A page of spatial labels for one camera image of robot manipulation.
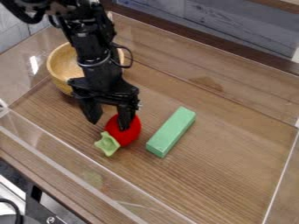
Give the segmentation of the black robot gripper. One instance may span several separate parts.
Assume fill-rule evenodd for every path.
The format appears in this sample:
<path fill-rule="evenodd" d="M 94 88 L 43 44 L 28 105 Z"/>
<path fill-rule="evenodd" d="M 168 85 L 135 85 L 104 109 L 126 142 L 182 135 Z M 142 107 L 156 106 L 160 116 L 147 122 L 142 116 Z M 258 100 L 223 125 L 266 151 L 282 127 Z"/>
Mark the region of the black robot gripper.
<path fill-rule="evenodd" d="M 123 67 L 114 59 L 96 64 L 82 64 L 83 76 L 69 78 L 67 83 L 72 95 L 80 100 L 83 114 L 92 124 L 99 122 L 103 115 L 100 104 L 116 106 L 118 125 L 122 131 L 130 128 L 138 111 L 139 89 L 123 77 Z"/>

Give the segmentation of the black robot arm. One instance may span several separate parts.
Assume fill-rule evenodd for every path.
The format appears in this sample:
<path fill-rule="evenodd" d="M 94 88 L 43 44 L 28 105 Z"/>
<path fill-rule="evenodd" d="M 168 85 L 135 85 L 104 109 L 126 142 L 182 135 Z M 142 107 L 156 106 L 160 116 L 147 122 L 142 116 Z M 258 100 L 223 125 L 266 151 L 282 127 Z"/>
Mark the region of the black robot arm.
<path fill-rule="evenodd" d="M 100 0 L 0 0 L 7 10 L 28 25 L 45 18 L 61 30 L 78 54 L 80 78 L 67 79 L 71 94 L 91 123 L 103 115 L 104 104 L 116 107 L 116 124 L 127 130 L 139 110 L 139 89 L 130 84 L 120 63 L 122 45 L 114 42 L 115 24 Z"/>

